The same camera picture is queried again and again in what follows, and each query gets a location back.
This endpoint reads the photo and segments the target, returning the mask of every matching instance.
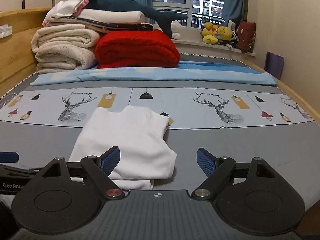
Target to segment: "balcony railing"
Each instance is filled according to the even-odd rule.
[[[174,12],[187,14],[186,11],[179,11],[179,10],[172,10],[172,9],[159,9],[158,11],[174,11]],[[178,22],[180,22],[182,26],[185,26],[185,27],[187,26],[187,20],[178,20]],[[202,29],[205,22],[212,22],[213,24],[221,25],[224,23],[224,20],[216,16],[192,13],[191,27]],[[158,24],[155,20],[150,20],[150,23]]]
[[[191,27],[202,29],[205,22],[212,22],[213,24],[221,25],[224,23],[224,20],[216,16],[196,13],[192,14]]]

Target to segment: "red folded blanket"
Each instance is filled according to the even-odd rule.
[[[98,68],[176,67],[180,54],[160,30],[117,31],[100,39],[95,50]]]

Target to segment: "pillow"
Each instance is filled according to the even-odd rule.
[[[242,53],[247,53],[253,49],[254,40],[256,37],[256,23],[242,22],[238,29],[238,43],[236,48]]]

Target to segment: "red cushion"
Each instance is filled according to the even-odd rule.
[[[251,50],[256,36],[256,23],[242,22],[237,29],[238,43],[237,49],[242,53],[247,53]]]
[[[98,68],[176,67],[180,54],[160,30],[116,31],[100,39],[95,50]]]

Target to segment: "white folded blanket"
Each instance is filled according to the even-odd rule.
[[[123,189],[152,189],[151,179],[167,179],[173,173],[177,155],[163,140],[168,121],[146,107],[127,106],[119,113],[98,107],[83,127],[69,162],[100,156],[118,146],[120,162],[109,178]]]
[[[52,41],[39,47],[36,53],[38,74],[73,69],[88,69],[96,64],[94,54],[65,41]]]
[[[31,41],[31,49],[36,53],[40,46],[52,41],[66,41],[81,48],[90,48],[94,47],[99,39],[99,33],[86,29],[83,24],[50,26],[36,31]]]
[[[146,22],[146,17],[142,12],[109,12],[93,9],[82,9],[77,17],[70,17],[69,19],[61,17],[51,17],[48,23],[73,21],[78,18],[90,20],[88,23],[96,24],[102,23],[117,23],[117,24],[139,24]]]

